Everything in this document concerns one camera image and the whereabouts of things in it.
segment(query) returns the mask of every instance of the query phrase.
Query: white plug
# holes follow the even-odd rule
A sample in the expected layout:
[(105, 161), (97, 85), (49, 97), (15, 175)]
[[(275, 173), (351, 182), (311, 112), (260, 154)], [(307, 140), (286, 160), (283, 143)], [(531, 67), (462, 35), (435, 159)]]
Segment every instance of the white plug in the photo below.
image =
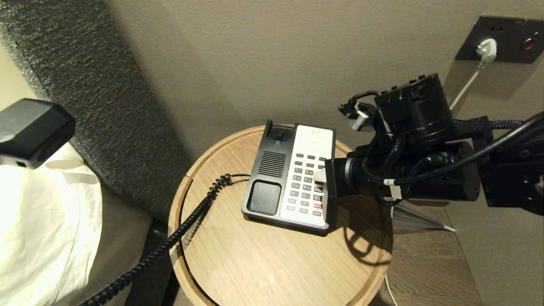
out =
[(488, 38), (478, 45), (476, 53), (481, 56), (480, 64), (478, 68), (484, 69), (487, 65), (494, 61), (497, 57), (497, 41), (493, 38)]

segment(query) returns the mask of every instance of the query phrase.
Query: electrical socket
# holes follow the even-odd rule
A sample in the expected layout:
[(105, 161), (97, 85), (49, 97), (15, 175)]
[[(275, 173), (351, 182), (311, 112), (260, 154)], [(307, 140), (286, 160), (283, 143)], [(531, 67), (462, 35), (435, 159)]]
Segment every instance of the electrical socket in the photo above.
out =
[(480, 42), (497, 41), (495, 62), (533, 63), (544, 51), (544, 20), (480, 16), (455, 59), (480, 60)]

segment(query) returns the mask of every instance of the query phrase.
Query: telephone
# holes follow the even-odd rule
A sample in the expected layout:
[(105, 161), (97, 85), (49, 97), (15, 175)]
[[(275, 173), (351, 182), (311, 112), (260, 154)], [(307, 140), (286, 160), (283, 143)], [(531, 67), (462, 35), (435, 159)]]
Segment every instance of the telephone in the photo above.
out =
[(326, 235), (335, 210), (315, 172), (334, 158), (336, 131), (267, 121), (242, 213), (250, 220)]

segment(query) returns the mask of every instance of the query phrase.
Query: round side table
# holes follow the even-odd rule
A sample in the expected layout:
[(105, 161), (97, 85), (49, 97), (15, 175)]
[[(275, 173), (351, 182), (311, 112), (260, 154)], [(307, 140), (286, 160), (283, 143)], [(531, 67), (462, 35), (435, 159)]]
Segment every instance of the round side table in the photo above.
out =
[[(264, 126), (233, 134), (187, 172), (172, 203), (169, 235), (196, 208), (216, 178), (250, 173)], [(351, 150), (336, 142), (336, 157)], [(244, 219), (247, 180), (233, 178), (194, 233), (170, 250), (181, 288), (196, 305), (367, 305), (389, 263), (389, 211), (363, 197), (335, 199), (337, 227), (314, 236)]]

